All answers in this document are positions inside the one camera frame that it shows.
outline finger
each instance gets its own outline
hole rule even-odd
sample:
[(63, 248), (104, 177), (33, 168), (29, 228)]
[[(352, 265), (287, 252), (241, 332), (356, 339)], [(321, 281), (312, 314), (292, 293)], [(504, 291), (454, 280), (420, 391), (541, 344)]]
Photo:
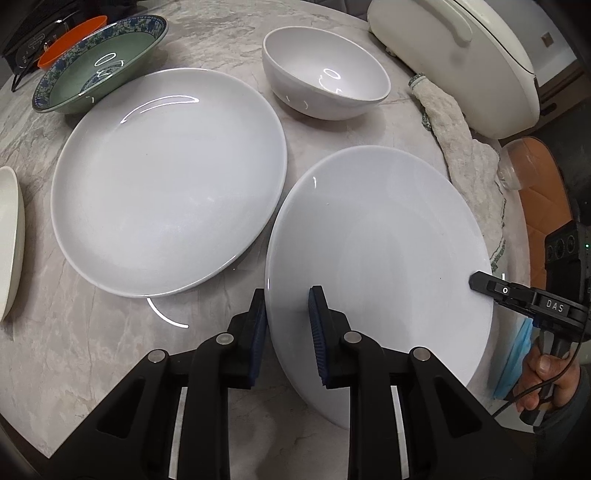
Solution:
[[(518, 395), (521, 392), (523, 392), (524, 390), (531, 388), (540, 382), (541, 382), (541, 379), (538, 377), (538, 375), (536, 375), (535, 372), (532, 372), (532, 370), (530, 370), (529, 368), (524, 368), (523, 373), (521, 374), (521, 377), (519, 378), (519, 381), (517, 383), (517, 386), (514, 389), (514, 394)], [(538, 392), (539, 392), (539, 389), (527, 394), (523, 398), (520, 398), (516, 402), (516, 405), (518, 407), (522, 407), (522, 410), (523, 409), (533, 410), (537, 406), (537, 404), (540, 400), (540, 398), (538, 396)]]
[(537, 343), (533, 344), (530, 351), (524, 358), (524, 366), (527, 366), (535, 372), (535, 369), (538, 367), (538, 362), (540, 360), (540, 349), (538, 348)]
[[(542, 355), (538, 359), (536, 373), (540, 378), (547, 380), (561, 373), (568, 366), (569, 361), (570, 356), (566, 359), (560, 359), (550, 355)], [(579, 379), (580, 367), (575, 360), (564, 375), (554, 383), (556, 385), (553, 395), (555, 406), (562, 407), (570, 401), (579, 387)]]
[[(532, 368), (542, 380), (548, 380), (555, 377), (566, 368), (569, 364), (571, 355), (572, 354), (564, 359), (551, 355), (541, 355), (534, 364), (530, 363), (530, 368)], [(556, 385), (559, 387), (568, 386), (572, 381), (573, 366), (574, 363), (571, 368), (556, 381)]]

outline marble table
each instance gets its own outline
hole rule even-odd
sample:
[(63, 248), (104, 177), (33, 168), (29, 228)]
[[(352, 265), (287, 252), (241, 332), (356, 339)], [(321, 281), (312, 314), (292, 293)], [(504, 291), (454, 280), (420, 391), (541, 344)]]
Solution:
[[(353, 145), (400, 148), (447, 175), (437, 142), (422, 126), (411, 98), (407, 83), (412, 72), (385, 53), (366, 22), (298, 0), (152, 0), (142, 5), (170, 24), (150, 70), (220, 70), (256, 88), (273, 106), (289, 155), (281, 201), (308, 168)], [(350, 121), (325, 122), (289, 109), (274, 97), (261, 65), (264, 35), (286, 25), (323, 28), (359, 43), (385, 67), (391, 94), (370, 113)], [(94, 288), (61, 253), (49, 207), (57, 158), (80, 118), (35, 113), (30, 103), (39, 78), (40, 72), (25, 78), (16, 93), (8, 83), (0, 90), (0, 166), (10, 165), (17, 173), (27, 231), (18, 295), (0, 325), (0, 413), (51, 455), (147, 352), (193, 349), (248, 309), (254, 289), (263, 286), (274, 218), (222, 273), (185, 293), (155, 299), (166, 316), (187, 323), (187, 329), (164, 322), (143, 299)], [(509, 197), (506, 235), (509, 279), (527, 283), (527, 237), (517, 195)], [(511, 315), (495, 315), (491, 341), (470, 384), (484, 404), (490, 404), (516, 325)], [(307, 407), (282, 373), (269, 341), (256, 387), (231, 391), (229, 398), (233, 478), (346, 477), (348, 433)]]

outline person's sleeve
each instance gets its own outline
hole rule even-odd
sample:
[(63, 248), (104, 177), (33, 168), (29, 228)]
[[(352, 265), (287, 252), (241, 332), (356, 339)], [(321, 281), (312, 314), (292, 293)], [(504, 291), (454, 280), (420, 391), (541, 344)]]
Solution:
[(591, 429), (591, 386), (587, 369), (581, 367), (579, 387), (573, 398), (562, 408), (549, 412), (542, 424), (534, 428), (536, 435), (535, 469), (542, 475), (556, 478), (556, 471), (579, 445), (582, 437), (589, 437)]

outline green patterned bowl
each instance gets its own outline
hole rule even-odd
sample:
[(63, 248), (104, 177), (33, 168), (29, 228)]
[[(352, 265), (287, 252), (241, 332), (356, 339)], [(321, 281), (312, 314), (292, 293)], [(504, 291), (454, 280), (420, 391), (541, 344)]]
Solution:
[(97, 30), (45, 73), (33, 94), (33, 108), (40, 113), (87, 112), (138, 73), (167, 31), (166, 20), (157, 15), (125, 18)]

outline black cable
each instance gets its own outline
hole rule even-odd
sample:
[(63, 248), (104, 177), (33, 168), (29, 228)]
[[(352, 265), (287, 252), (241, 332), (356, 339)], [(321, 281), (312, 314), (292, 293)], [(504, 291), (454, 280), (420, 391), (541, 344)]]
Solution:
[(523, 392), (517, 394), (515, 397), (513, 397), (512, 399), (510, 399), (509, 401), (507, 401), (501, 408), (499, 408), (496, 412), (494, 412), (492, 414), (492, 417), (495, 418), (497, 417), (499, 414), (501, 414), (502, 412), (504, 412), (506, 409), (508, 409), (511, 405), (513, 405), (513, 403), (517, 402), (520, 398), (525, 397), (526, 395), (529, 395), (530, 393), (538, 390), (539, 388), (543, 388), (546, 385), (551, 385), (554, 382), (556, 382), (558, 379), (560, 379), (566, 372), (567, 370), (571, 367), (571, 365), (574, 362), (574, 359), (577, 358), (577, 355), (579, 354), (579, 350), (581, 348), (581, 344), (583, 343), (584, 337), (585, 337), (585, 331), (587, 330), (587, 323), (589, 322), (589, 316), (591, 316), (591, 308), (589, 309), (588, 313), (587, 313), (587, 318), (585, 318), (585, 323), (583, 324), (583, 331), (581, 333), (581, 337), (579, 339), (579, 344), (577, 345), (577, 348), (574, 351), (573, 356), (570, 358), (569, 363), (566, 365), (566, 367), (564, 367), (562, 369), (562, 371), (558, 374), (555, 375), (552, 378), (549, 378), (548, 380), (545, 380), (543, 382), (538, 383), (537, 385), (534, 385), (533, 387), (530, 388), (526, 388)]

